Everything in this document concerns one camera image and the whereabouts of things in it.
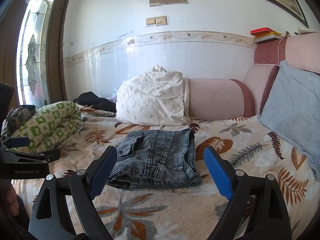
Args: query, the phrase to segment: textured blue pad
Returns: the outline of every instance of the textured blue pad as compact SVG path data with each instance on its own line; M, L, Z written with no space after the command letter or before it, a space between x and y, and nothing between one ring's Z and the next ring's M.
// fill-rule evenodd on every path
M110 173L117 162L117 156L117 150L113 147L92 177L91 189L88 194L92 200L101 194Z
M204 162L220 194L230 201L233 197L231 180L208 147L204 149Z

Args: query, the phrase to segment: denim fabric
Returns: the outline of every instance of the denim fabric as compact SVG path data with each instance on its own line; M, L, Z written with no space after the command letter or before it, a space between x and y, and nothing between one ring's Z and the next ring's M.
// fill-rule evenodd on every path
M123 189L174 189L202 183L195 165L194 134L132 131L118 146L118 160L107 184Z

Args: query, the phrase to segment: switch panel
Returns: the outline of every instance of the switch panel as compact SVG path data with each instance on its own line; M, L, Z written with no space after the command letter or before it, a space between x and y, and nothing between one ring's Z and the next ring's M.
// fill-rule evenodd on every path
M147 27L159 26L159 25L167 25L167 17L166 16L160 16L160 17L147 18L146 19L146 25L147 25Z

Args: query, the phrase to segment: gray pillow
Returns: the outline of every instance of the gray pillow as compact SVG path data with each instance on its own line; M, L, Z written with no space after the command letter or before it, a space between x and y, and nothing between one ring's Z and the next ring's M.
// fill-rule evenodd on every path
M306 155L320 177L320 77L280 62L260 122Z

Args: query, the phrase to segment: metal pivot bolt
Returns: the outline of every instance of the metal pivot bolt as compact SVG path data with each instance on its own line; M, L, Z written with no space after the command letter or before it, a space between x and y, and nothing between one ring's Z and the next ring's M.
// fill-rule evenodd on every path
M52 175L52 174L49 174L49 175L47 175L47 177L45 177L45 179L46 179L46 180L51 180L51 179L53 179L53 175Z
M81 169L81 170L77 171L77 175L78 176L81 176L83 174L85 174L85 170L84 169Z
M238 175L238 176L243 176L243 175L244 175L244 171L242 171L242 170L236 170L236 175Z
M273 176L272 174L268 174L268 175L267 175L267 178L270 179L270 180L274 180L274 179L275 179L275 176Z

